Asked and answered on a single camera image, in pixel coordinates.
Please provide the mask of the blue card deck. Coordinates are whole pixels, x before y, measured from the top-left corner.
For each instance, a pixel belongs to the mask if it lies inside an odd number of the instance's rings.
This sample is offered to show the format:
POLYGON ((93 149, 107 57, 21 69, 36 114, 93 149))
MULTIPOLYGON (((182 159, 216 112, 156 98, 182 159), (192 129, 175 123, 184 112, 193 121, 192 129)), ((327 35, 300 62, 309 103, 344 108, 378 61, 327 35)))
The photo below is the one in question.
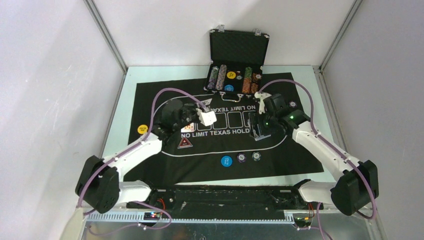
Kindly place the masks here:
POLYGON ((269 138, 270 136, 271 134, 257 134, 257 133, 253 134, 253 138, 255 139, 255 141, 261 141, 263 139, 269 138))

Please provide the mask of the yellow round button chip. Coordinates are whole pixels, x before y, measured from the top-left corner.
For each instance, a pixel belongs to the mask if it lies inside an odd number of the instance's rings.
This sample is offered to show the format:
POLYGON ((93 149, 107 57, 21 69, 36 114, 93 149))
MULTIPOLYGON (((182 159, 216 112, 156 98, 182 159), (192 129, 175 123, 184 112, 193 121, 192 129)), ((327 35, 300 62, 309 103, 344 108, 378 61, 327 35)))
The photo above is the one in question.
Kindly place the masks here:
POLYGON ((146 125, 146 124, 141 124, 141 125, 139 125, 139 126, 137 127, 137 132, 138 132, 140 135, 143 135, 143 134, 147 133, 147 132, 148 132, 148 130, 149 130, 149 126, 148 126, 148 125, 146 125))

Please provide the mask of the purple chip bottom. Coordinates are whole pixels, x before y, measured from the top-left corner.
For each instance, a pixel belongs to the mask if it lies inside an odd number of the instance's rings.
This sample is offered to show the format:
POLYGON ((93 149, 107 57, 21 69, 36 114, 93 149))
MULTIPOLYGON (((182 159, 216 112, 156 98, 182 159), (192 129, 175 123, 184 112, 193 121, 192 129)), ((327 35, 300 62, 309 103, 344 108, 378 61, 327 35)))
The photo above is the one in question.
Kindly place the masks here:
POLYGON ((240 152, 237 154, 236 159, 239 163, 244 163, 247 160, 247 157, 244 153, 240 152))

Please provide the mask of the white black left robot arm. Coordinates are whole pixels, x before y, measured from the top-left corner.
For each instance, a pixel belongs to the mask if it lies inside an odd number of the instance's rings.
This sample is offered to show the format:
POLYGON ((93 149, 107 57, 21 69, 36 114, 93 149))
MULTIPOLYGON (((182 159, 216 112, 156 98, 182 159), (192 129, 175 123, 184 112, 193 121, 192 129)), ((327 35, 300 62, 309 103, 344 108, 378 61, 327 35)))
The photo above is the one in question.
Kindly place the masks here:
POLYGON ((158 154, 169 138, 191 123, 206 127, 216 122, 215 112, 199 103, 183 103, 174 99, 154 111, 158 119, 148 132, 121 151, 104 158, 90 156, 83 166, 75 187, 78 206, 89 204, 104 214, 115 205, 139 201, 145 208, 153 208, 158 194, 142 180, 125 181, 125 175, 148 158, 158 154))

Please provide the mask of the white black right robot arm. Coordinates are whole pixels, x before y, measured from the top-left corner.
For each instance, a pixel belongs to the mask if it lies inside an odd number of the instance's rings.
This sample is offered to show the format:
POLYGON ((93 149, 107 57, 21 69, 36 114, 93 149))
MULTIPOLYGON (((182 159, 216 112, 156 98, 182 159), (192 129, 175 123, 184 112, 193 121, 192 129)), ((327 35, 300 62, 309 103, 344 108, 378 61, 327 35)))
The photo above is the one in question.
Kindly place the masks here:
POLYGON ((257 141, 282 133, 312 154, 332 175, 334 182, 311 179, 296 184, 291 204, 304 209, 311 202, 332 204, 351 216, 370 204, 373 219, 379 196, 378 169, 371 161, 361 161, 329 141, 313 124, 311 116, 289 107, 281 94, 256 92, 258 110, 248 117, 250 135, 257 141))

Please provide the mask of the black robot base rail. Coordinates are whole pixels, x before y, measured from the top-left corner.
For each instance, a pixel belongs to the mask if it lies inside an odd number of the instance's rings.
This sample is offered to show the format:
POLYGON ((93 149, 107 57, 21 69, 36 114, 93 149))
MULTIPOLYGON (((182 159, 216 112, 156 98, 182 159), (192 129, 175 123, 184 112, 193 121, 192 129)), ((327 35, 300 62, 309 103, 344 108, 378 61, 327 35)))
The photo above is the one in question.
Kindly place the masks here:
POLYGON ((144 203, 174 220, 283 220, 287 211, 318 208, 293 186, 175 185, 154 189, 144 203))

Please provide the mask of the ten of diamonds card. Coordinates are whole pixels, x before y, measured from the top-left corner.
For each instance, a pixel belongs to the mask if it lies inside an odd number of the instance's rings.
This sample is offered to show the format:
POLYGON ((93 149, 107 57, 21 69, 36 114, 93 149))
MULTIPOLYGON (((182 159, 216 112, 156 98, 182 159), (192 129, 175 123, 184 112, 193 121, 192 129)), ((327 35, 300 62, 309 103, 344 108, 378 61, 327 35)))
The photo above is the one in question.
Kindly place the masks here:
POLYGON ((181 133, 193 133, 196 130, 196 124, 194 122, 186 125, 181 129, 181 133))

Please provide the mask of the red triangular all-in marker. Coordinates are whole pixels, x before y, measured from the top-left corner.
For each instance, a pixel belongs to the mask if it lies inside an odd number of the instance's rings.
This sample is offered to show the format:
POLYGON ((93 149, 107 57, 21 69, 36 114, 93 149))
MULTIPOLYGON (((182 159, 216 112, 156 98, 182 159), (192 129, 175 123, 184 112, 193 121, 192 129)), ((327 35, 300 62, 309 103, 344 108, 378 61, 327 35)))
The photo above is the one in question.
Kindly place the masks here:
POLYGON ((177 148, 178 149, 186 149, 193 147, 193 144, 189 141, 187 137, 182 137, 177 148))

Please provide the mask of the blue yellow chip bottom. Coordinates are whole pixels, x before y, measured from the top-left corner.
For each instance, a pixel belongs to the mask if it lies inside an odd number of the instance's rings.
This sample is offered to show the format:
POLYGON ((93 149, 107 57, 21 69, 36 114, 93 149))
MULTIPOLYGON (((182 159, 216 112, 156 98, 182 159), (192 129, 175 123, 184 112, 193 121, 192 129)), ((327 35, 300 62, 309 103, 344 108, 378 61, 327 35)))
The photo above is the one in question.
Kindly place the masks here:
POLYGON ((254 151, 254 152, 252 153, 251 157, 252 157, 252 159, 253 159, 255 162, 258 162, 258 161, 260 161, 260 160, 261 160, 262 155, 261 155, 261 153, 260 153, 260 152, 258 152, 258 151, 254 151))

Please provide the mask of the blue round button chip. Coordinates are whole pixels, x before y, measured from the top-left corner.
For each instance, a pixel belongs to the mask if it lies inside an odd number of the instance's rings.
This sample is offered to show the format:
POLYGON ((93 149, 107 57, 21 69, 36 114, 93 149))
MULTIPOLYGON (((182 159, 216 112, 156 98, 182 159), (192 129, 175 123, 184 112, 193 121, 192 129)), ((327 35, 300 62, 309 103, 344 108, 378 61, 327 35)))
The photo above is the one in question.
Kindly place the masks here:
POLYGON ((228 168, 233 164, 233 159, 229 155, 224 155, 221 158, 220 163, 223 167, 228 168))

